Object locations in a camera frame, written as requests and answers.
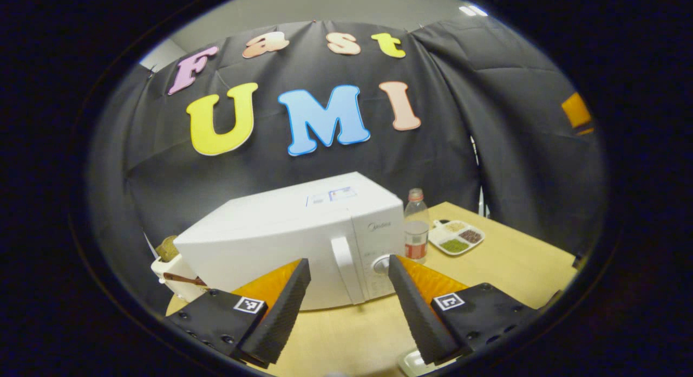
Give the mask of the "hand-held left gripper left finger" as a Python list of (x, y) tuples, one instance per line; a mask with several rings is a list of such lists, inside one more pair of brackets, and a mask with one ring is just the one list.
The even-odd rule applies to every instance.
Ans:
[(234, 291), (209, 288), (166, 320), (218, 353), (267, 369), (284, 350), (310, 281), (309, 260), (297, 259)]

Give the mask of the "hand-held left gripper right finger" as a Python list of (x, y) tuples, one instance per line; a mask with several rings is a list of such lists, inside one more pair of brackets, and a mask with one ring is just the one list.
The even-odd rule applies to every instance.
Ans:
[(494, 347), (539, 313), (489, 283), (467, 286), (399, 255), (388, 277), (423, 362), (444, 362)]

